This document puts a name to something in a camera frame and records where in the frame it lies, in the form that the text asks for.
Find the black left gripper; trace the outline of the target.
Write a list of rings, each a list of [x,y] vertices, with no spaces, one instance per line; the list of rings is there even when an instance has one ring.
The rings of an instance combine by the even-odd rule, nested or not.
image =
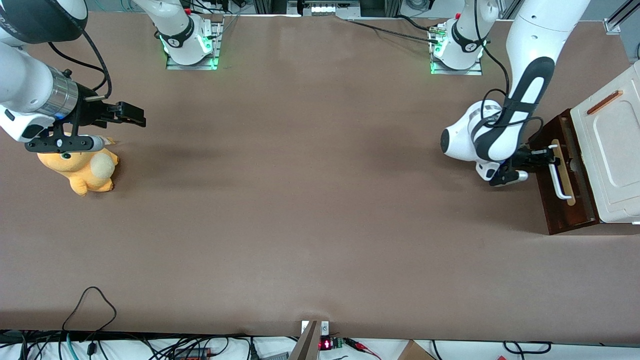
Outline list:
[[[554,167],[562,165],[562,160],[555,156],[553,148],[532,149],[528,146],[521,146],[509,158],[510,171],[522,170],[530,173],[548,165]]]

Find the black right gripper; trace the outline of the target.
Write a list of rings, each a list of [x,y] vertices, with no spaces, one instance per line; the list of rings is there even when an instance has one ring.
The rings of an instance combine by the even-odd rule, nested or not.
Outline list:
[[[126,123],[146,128],[147,120],[145,111],[135,105],[124,101],[108,104],[102,100],[88,102],[84,98],[77,101],[75,107],[75,133],[79,133],[80,127],[91,126],[97,123],[97,127],[106,129],[108,123]]]

